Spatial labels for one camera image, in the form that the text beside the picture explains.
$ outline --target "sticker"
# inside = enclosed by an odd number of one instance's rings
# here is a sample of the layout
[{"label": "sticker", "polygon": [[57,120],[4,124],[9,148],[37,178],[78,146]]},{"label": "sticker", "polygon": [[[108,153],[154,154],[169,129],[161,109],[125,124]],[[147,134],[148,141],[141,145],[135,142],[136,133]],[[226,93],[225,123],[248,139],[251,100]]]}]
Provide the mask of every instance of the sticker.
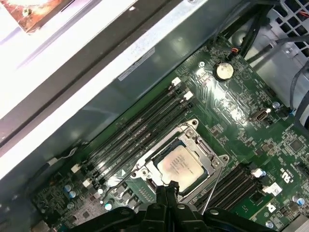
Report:
[{"label": "sticker", "polygon": [[127,76],[129,76],[134,70],[136,70],[146,59],[151,57],[155,53],[155,48],[150,49],[142,58],[136,61],[130,68],[124,71],[119,77],[119,81],[123,81]]}]

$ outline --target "red component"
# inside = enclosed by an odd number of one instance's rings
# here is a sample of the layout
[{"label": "red component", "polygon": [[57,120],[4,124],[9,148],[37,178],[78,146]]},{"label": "red component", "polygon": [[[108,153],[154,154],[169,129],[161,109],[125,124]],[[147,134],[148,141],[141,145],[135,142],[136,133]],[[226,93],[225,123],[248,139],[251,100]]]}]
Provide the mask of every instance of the red component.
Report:
[{"label": "red component", "polygon": [[25,32],[42,27],[70,2],[72,0],[0,0]]}]

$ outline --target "integrated circuit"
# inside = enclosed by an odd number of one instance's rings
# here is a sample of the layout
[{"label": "integrated circuit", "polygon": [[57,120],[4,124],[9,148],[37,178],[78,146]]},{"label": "integrated circuit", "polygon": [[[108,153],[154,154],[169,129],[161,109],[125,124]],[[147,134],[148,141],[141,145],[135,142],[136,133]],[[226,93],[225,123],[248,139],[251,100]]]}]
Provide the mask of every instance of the integrated circuit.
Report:
[{"label": "integrated circuit", "polygon": [[291,144],[290,147],[294,150],[294,152],[299,151],[302,147],[303,144],[301,143],[301,141],[299,141],[298,139],[295,139]]},{"label": "integrated circuit", "polygon": [[171,180],[179,183],[179,191],[190,187],[204,173],[192,154],[182,145],[176,147],[158,163],[162,181],[168,185]]}]

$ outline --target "capacitor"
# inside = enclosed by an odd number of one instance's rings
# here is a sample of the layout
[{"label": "capacitor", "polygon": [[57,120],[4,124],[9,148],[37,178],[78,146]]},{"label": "capacitor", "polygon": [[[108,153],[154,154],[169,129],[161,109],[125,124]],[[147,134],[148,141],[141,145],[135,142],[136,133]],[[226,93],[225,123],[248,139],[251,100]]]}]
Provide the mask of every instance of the capacitor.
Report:
[{"label": "capacitor", "polygon": [[72,190],[71,185],[66,185],[66,186],[64,187],[64,190],[65,190],[66,192],[70,192],[70,191]]},{"label": "capacitor", "polygon": [[75,191],[70,191],[69,192],[69,196],[70,196],[70,198],[74,198],[74,197],[76,197],[76,192]]},{"label": "capacitor", "polygon": [[112,209],[113,204],[114,199],[109,199],[104,205],[105,210],[110,211]]},{"label": "capacitor", "polygon": [[305,204],[305,199],[298,196],[292,197],[293,202],[297,203],[299,206],[303,206]]},{"label": "capacitor", "polygon": [[272,221],[266,222],[265,225],[266,225],[267,228],[270,228],[270,229],[274,228],[274,223]]},{"label": "capacitor", "polygon": [[68,208],[68,209],[72,209],[73,207],[74,207],[74,204],[73,204],[73,203],[70,202],[70,203],[67,204],[67,208]]},{"label": "capacitor", "polygon": [[274,108],[275,110],[278,110],[278,109],[280,109],[280,103],[279,102],[277,102],[277,101],[274,101],[273,103],[272,103],[272,108]]}]

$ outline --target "cpu socket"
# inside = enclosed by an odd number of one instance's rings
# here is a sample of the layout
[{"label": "cpu socket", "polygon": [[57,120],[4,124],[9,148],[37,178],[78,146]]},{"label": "cpu socket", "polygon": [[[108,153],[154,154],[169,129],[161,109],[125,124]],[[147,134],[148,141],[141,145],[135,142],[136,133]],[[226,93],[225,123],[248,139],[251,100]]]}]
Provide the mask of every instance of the cpu socket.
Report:
[{"label": "cpu socket", "polygon": [[141,157],[131,178],[142,178],[150,189],[179,183],[178,200],[189,202],[216,178],[229,161],[218,156],[199,136],[198,120],[180,124]]}]

